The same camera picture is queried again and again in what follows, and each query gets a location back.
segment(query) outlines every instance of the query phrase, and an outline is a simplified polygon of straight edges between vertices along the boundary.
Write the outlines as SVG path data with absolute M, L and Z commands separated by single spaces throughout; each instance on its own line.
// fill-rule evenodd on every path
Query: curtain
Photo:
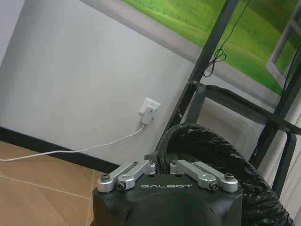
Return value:
M 285 119 L 301 127 L 301 92 L 297 95 Z M 278 132 L 258 169 L 270 186 L 273 184 L 285 141 L 286 134 Z M 290 213 L 291 218 L 296 222 L 301 222 L 301 219 L 298 219 L 301 218 L 301 136 L 298 135 L 280 201 Z

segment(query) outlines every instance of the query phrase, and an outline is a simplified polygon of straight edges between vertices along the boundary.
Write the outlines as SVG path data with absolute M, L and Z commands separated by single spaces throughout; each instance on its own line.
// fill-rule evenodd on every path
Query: black trash bag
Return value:
M 289 213 L 257 170 L 231 144 L 211 130 L 180 124 L 169 129 L 156 149 L 158 172 L 168 173 L 166 154 L 202 161 L 222 173 L 231 173 L 243 189 L 242 226 L 294 226 Z

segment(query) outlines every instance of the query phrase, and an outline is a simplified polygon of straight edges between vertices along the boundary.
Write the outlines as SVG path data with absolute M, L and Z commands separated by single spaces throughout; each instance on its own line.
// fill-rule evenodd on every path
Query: black cable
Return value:
M 245 12 L 245 10 L 246 10 L 246 8 L 247 8 L 247 6 L 249 5 L 250 2 L 251 2 L 251 0 L 249 0 L 249 1 L 246 3 L 246 5 L 245 5 L 243 11 L 241 12 L 239 18 L 237 19 L 237 21 L 236 21 L 235 24 L 233 25 L 233 28 L 232 28 L 230 34 L 229 34 L 228 37 L 225 39 L 225 41 L 222 43 L 221 47 L 220 47 L 219 49 L 216 50 L 216 52 L 214 53 L 213 59 L 208 63 L 206 69 L 207 69 L 208 67 L 212 66 L 212 69 L 211 69 L 210 74 L 209 74 L 209 75 L 205 75 L 205 70 L 202 72 L 204 77 L 206 77 L 206 78 L 210 77 L 210 76 L 212 75 L 212 73 L 213 73 L 215 63 L 224 61 L 224 60 L 227 58 L 227 55 L 225 54 L 225 52 L 224 52 L 224 50 L 223 50 L 222 48 L 223 48 L 223 46 L 225 45 L 225 43 L 228 41 L 228 39 L 231 37 L 231 35 L 232 35 L 232 33 L 233 33 L 233 31 L 234 31 L 236 25 L 237 25 L 238 22 L 240 21 L 242 15 L 244 14 L 244 12 Z
M 297 55 L 300 55 L 300 53 L 299 53 L 300 48 L 301 48 L 301 42 L 300 42 L 299 46 L 298 46 L 297 49 L 296 49 L 296 52 L 295 52 L 295 54 L 294 54 L 294 56 L 293 56 L 292 62 L 291 62 L 291 64 L 290 64 L 290 67 L 289 67 L 289 69 L 288 69 L 288 71 L 287 71 L 287 75 L 286 75 L 285 82 L 284 82 L 284 85 L 283 85 L 283 90 L 282 90 L 281 98 L 283 97 L 284 92 L 285 92 L 285 90 L 286 90 L 286 86 L 287 86 L 288 80 L 289 80 L 289 78 L 290 78 L 292 69 L 293 69 L 294 65 L 296 64 L 296 61 L 297 61 Z

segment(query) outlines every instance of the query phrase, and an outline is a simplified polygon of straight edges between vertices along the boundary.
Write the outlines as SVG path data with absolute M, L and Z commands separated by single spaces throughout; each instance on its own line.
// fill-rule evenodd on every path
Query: white power cord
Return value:
M 93 147 L 89 147 L 89 148 L 86 148 L 86 149 L 83 149 L 83 150 L 78 150 L 78 151 L 63 151 L 63 150 L 57 150 L 57 151 L 51 151 L 51 152 L 45 152 L 45 153 L 39 153 L 39 154 L 33 154 L 33 155 L 28 155 L 28 156 L 22 156 L 22 157 L 18 157 L 18 158 L 14 158 L 14 159 L 0 159 L 0 161 L 16 161 L 16 160 L 20 160 L 20 159 L 28 159 L 28 158 L 32 158 L 32 157 L 37 157 L 37 156 L 41 156 L 41 155 L 46 155 L 46 154 L 54 154 L 54 153 L 78 153 L 78 152 L 84 152 L 84 151 L 87 151 L 87 150 L 90 150 L 92 148 L 96 148 L 96 147 L 105 147 L 105 146 L 109 146 L 109 145 L 112 145 L 112 144 L 115 144 L 121 140 L 124 140 L 124 139 L 127 139 L 129 137 L 132 137 L 134 135 L 136 135 L 137 133 L 140 133 L 141 130 L 145 127 L 145 124 L 142 125 L 142 127 L 136 131 L 135 133 L 132 133 L 128 136 L 125 136 L 123 138 L 120 138 L 118 140 L 115 140 L 111 143 L 108 143 L 108 144 L 104 144 L 104 145 L 95 145 Z

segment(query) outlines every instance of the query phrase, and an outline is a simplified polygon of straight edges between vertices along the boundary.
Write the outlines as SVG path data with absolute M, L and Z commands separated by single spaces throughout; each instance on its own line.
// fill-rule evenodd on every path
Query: logo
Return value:
M 192 185 L 141 185 L 142 188 L 184 188 L 184 187 L 192 187 Z

